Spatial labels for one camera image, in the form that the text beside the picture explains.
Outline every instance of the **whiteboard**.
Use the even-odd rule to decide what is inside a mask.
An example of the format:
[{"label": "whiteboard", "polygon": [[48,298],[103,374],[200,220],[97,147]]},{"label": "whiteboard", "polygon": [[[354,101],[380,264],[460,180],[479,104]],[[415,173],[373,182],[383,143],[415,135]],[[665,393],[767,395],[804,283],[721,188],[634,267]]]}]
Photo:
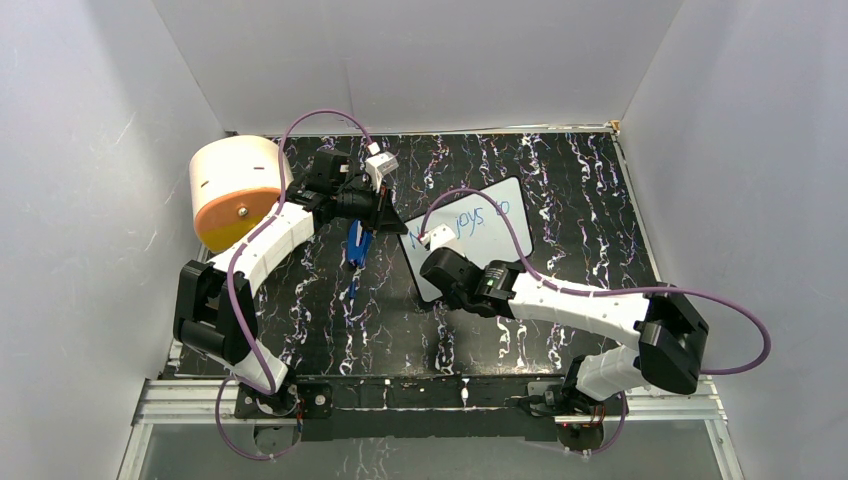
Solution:
[{"label": "whiteboard", "polygon": [[[533,239],[530,237],[530,226],[527,224],[527,212],[518,178],[506,178],[482,191],[498,202],[512,223],[521,251],[530,255],[533,252]],[[409,233],[398,235],[398,239],[421,299],[432,302],[441,297],[442,292],[419,274],[421,265],[430,253],[424,250],[424,246],[416,238],[421,233],[423,221],[423,214],[407,221]],[[451,227],[462,243],[465,256],[480,268],[485,268],[492,260],[518,260],[509,230],[495,211],[495,207],[479,195],[468,195],[437,208],[427,220],[427,228],[432,229],[442,223]]]}]

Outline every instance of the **cable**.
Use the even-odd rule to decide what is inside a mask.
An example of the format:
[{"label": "cable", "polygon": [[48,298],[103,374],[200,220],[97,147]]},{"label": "cable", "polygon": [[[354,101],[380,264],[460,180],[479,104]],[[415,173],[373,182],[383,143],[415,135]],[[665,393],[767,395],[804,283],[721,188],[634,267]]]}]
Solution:
[{"label": "cable", "polygon": [[272,411],[271,413],[268,413],[268,412],[266,412],[266,411],[262,410],[262,408],[261,408],[261,407],[262,407],[262,403],[259,401],[259,398],[257,398],[257,399],[256,399],[256,404],[257,404],[257,405],[256,405],[256,406],[257,406],[257,408],[259,408],[259,411],[260,411],[260,412],[262,412],[262,413],[264,413],[265,415],[270,415],[270,416],[272,416],[272,417],[285,418],[285,417],[288,417],[289,415],[291,415],[291,414],[292,414],[292,412],[294,412],[295,410],[297,410],[297,408],[300,406],[300,397],[298,397],[297,395],[295,395],[295,396],[294,396],[294,405],[292,405],[292,408],[290,408],[290,409],[289,409],[286,413],[279,413],[279,414],[277,414],[277,413],[274,413],[273,411]]},{"label": "cable", "polygon": [[362,124],[360,124],[358,120],[356,120],[352,116],[350,116],[347,113],[342,112],[340,110],[334,110],[334,109],[330,109],[330,108],[313,110],[311,112],[304,113],[303,115],[298,117],[294,122],[292,122],[292,124],[286,130],[286,133],[284,133],[283,136],[280,137],[280,145],[279,145],[279,149],[277,150],[277,163],[279,164],[279,168],[280,168],[280,200],[277,202],[277,209],[274,211],[274,216],[265,220],[265,222],[260,224],[256,228],[256,230],[253,231],[253,233],[248,235],[247,241],[242,243],[241,245],[239,245],[239,247],[236,249],[235,253],[233,254],[233,257],[230,259],[230,264],[227,266],[227,285],[230,286],[230,288],[227,289],[227,293],[228,293],[228,296],[230,298],[230,305],[233,306],[233,312],[236,315],[236,320],[238,320],[239,327],[241,328],[241,332],[242,332],[242,334],[244,334],[244,337],[247,339],[248,345],[250,345],[250,351],[253,352],[253,355],[256,356],[256,360],[259,362],[259,367],[262,369],[262,373],[265,374],[265,379],[268,380],[268,386],[270,388],[266,388],[266,387],[261,386],[261,385],[256,385],[253,382],[246,380],[246,379],[243,379],[243,378],[239,378],[239,381],[249,385],[251,388],[253,388],[253,389],[255,389],[255,390],[257,390],[261,393],[264,393],[265,395],[275,394],[277,392],[277,385],[276,385],[276,382],[274,381],[274,376],[271,374],[271,368],[268,367],[268,362],[266,362],[265,358],[262,357],[262,352],[259,351],[259,346],[256,344],[256,339],[253,338],[253,334],[250,332],[250,327],[248,327],[247,320],[245,320],[244,314],[241,312],[241,307],[239,306],[238,298],[236,297],[236,291],[233,288],[236,261],[238,261],[239,257],[241,257],[241,255],[242,255],[242,253],[244,253],[244,250],[247,248],[247,245],[251,241],[253,241],[253,239],[255,239],[260,233],[262,233],[266,228],[268,228],[268,226],[270,226],[272,223],[274,223],[274,220],[276,220],[278,218],[277,216],[283,211],[283,205],[286,203],[285,143],[286,143],[286,140],[288,140],[288,138],[289,138],[289,134],[291,134],[292,130],[294,130],[294,127],[296,127],[300,122],[306,120],[307,118],[309,118],[313,115],[319,115],[319,114],[324,114],[324,113],[338,115],[340,117],[344,117],[344,118],[350,120],[351,122],[353,122],[354,125],[357,126],[357,128],[359,128],[362,131],[362,134],[365,136],[365,140],[368,142],[368,145],[373,143],[373,140],[371,139],[371,134],[368,133],[368,130],[366,130],[365,127],[363,127]]},{"label": "cable", "polygon": [[607,405],[603,404],[601,407],[601,418],[598,420],[598,425],[602,425],[604,423],[604,419],[607,418]]},{"label": "cable", "polygon": [[509,230],[509,235],[510,235],[510,237],[512,237],[512,243],[515,246],[515,251],[518,253],[518,259],[521,260],[521,263],[524,265],[524,268],[527,270],[527,273],[529,273],[533,278],[540,281],[544,286],[550,288],[551,290],[554,290],[554,291],[557,291],[557,292],[560,292],[560,293],[565,293],[565,294],[568,294],[568,295],[576,295],[576,296],[580,296],[580,297],[612,297],[612,296],[624,295],[624,294],[630,294],[630,293],[640,293],[640,294],[641,293],[681,293],[681,294],[684,294],[684,295],[691,295],[693,297],[704,298],[704,299],[713,301],[715,303],[724,305],[726,307],[729,307],[733,310],[736,310],[737,312],[741,313],[746,318],[748,318],[748,320],[750,320],[751,323],[753,323],[754,326],[757,327],[757,330],[760,331],[760,335],[762,335],[762,337],[763,337],[763,350],[760,352],[760,354],[757,356],[757,358],[755,358],[754,360],[752,360],[749,363],[746,363],[746,364],[738,366],[738,367],[724,368],[724,369],[702,369],[701,373],[703,373],[705,375],[733,375],[733,374],[737,374],[737,373],[747,372],[748,370],[756,368],[760,364],[762,364],[766,360],[766,358],[768,358],[769,353],[771,353],[771,335],[769,335],[768,329],[766,328],[765,324],[763,324],[762,320],[757,318],[757,316],[754,315],[754,313],[752,311],[748,310],[747,308],[743,307],[742,305],[740,305],[736,302],[733,302],[731,300],[727,300],[725,298],[722,298],[720,296],[714,295],[714,294],[709,293],[709,292],[703,292],[703,291],[700,291],[700,290],[691,290],[691,289],[688,289],[688,288],[678,288],[678,287],[636,287],[636,288],[621,288],[621,289],[618,289],[618,290],[600,290],[600,291],[599,290],[592,290],[592,291],[574,290],[574,289],[566,288],[566,287],[557,287],[557,285],[554,284],[553,282],[544,279],[542,274],[539,273],[538,271],[536,271],[536,269],[533,268],[532,265],[530,265],[530,262],[527,260],[527,258],[524,255],[524,252],[521,251],[521,245],[518,242],[518,237],[515,234],[515,229],[512,228],[512,223],[509,221],[509,218],[507,218],[507,216],[503,212],[503,210],[501,210],[501,207],[497,204],[497,202],[495,202],[492,199],[492,197],[486,195],[485,193],[483,193],[479,190],[475,190],[473,188],[455,188],[453,190],[450,190],[448,192],[443,193],[442,195],[439,195],[439,197],[436,198],[436,200],[432,204],[430,204],[430,206],[427,208],[427,213],[424,214],[424,221],[421,223],[421,234],[418,236],[419,240],[427,232],[427,229],[426,229],[427,228],[427,220],[430,218],[430,214],[433,213],[433,210],[435,210],[436,207],[438,207],[447,197],[454,195],[454,194],[457,194],[457,193],[470,193],[470,194],[474,194],[474,195],[479,195],[479,196],[483,197],[486,201],[488,201],[490,204],[492,204],[493,207],[495,207],[495,211],[498,212],[501,219],[503,219],[504,224],[506,224],[507,230]]},{"label": "cable", "polygon": [[242,457],[247,458],[249,460],[257,460],[257,461],[260,461],[260,462],[265,462],[265,461],[269,461],[269,460],[274,460],[277,457],[281,457],[281,456],[289,453],[290,451],[292,451],[296,446],[300,445],[300,437],[301,437],[302,434],[300,433],[300,428],[298,428],[297,441],[295,441],[293,444],[289,445],[288,447],[282,449],[278,453],[272,453],[270,455],[254,455],[252,453],[245,452],[241,448],[237,447],[236,444],[233,443],[232,440],[230,440],[230,437],[227,435],[226,430],[224,430],[224,424],[221,423],[221,398],[224,396],[224,388],[232,380],[233,380],[233,377],[227,377],[227,378],[224,379],[223,382],[221,382],[221,386],[218,387],[218,396],[215,398],[215,426],[218,427],[218,434],[221,435],[221,439],[223,439],[224,443],[226,443],[227,446],[230,447],[230,450],[236,452],[237,454],[239,454]]},{"label": "cable", "polygon": [[627,416],[627,395],[624,392],[619,392],[619,395],[621,396],[621,418],[618,420],[618,426],[615,427],[615,432],[612,434],[609,442],[591,451],[593,455],[607,451],[618,440],[618,437],[621,436],[621,432],[624,430],[624,417]]}]

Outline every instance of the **glass panel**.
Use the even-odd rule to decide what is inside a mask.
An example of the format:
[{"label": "glass panel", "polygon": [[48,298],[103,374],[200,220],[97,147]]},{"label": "glass panel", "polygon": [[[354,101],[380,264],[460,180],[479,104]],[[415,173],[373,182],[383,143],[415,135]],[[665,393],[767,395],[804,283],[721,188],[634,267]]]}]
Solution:
[{"label": "glass panel", "polygon": [[[226,428],[236,444],[253,444],[252,426]],[[608,422],[607,431],[614,428]],[[274,438],[290,443],[291,437],[290,428],[258,436],[263,447]],[[303,443],[269,463],[229,451],[214,425],[157,425],[141,478],[721,478],[703,421],[630,422],[613,448],[588,462],[564,455],[558,445],[520,438],[346,439]]]}]

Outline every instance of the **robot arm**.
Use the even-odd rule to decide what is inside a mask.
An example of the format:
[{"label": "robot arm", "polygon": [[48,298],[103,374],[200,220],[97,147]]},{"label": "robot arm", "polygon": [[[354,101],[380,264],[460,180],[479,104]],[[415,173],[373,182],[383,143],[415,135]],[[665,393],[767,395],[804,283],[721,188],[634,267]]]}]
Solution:
[{"label": "robot arm", "polygon": [[[257,336],[253,297],[271,272],[298,245],[337,217],[356,219],[371,232],[407,233],[392,205],[391,189],[383,175],[397,166],[394,155],[381,153],[366,161],[367,178],[352,171],[347,155],[320,150],[309,172],[289,185],[286,202],[271,212],[239,242],[206,263],[188,262],[180,273],[174,315],[174,338],[206,354],[240,378],[270,389],[260,363],[251,353],[233,307],[240,308],[254,338]],[[264,229],[261,225],[273,222]],[[234,285],[227,269],[237,257]],[[238,305],[230,302],[235,289]],[[259,352],[279,390],[289,369],[261,342]]]},{"label": "robot arm", "polygon": [[[622,390],[645,385],[679,394],[691,394],[697,388],[709,328],[683,295],[565,295],[525,273],[520,263],[474,265],[446,225],[428,232],[422,243],[432,253],[421,266],[421,276],[442,292],[450,307],[484,317],[556,322],[621,344],[573,361],[558,392],[562,396],[557,397],[566,408],[597,404]],[[572,289],[593,289],[545,279]]]}]

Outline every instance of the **white wall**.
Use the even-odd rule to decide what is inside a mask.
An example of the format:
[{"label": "white wall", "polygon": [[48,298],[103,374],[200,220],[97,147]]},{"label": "white wall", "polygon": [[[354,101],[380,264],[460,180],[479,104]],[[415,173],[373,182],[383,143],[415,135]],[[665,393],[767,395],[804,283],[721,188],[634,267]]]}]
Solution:
[{"label": "white wall", "polygon": [[682,0],[154,3],[224,128],[273,134],[620,119]]},{"label": "white wall", "polygon": [[[848,3],[688,1],[622,128],[667,280],[736,298],[774,337],[759,369],[717,380],[751,479],[848,471]],[[705,366],[760,348],[703,307]]]},{"label": "white wall", "polygon": [[221,127],[149,0],[0,15],[0,478],[114,478]]}]

